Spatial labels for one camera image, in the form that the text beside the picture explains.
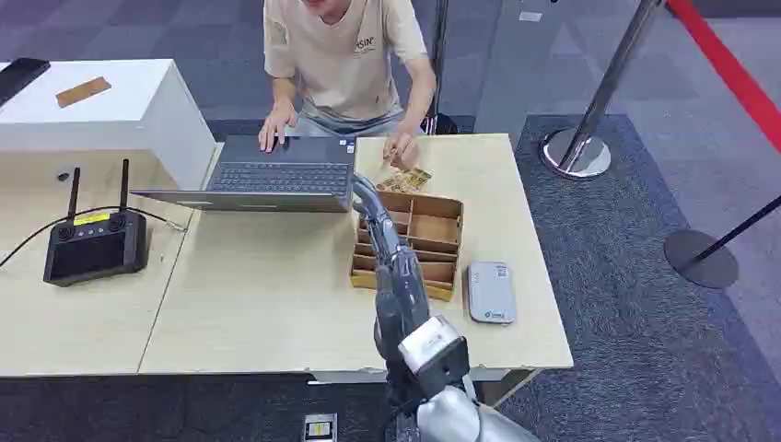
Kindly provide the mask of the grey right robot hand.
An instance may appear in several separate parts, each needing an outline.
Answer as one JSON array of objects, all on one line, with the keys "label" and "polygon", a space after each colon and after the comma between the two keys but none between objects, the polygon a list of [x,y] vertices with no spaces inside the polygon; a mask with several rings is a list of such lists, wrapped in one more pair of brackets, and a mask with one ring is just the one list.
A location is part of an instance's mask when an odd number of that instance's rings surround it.
[{"label": "grey right robot hand", "polygon": [[398,233],[374,184],[356,173],[353,192],[357,197],[353,207],[366,222],[375,253],[374,342],[385,360],[392,394],[407,400],[417,396],[419,388],[399,345],[430,317],[422,271],[415,252]]}]

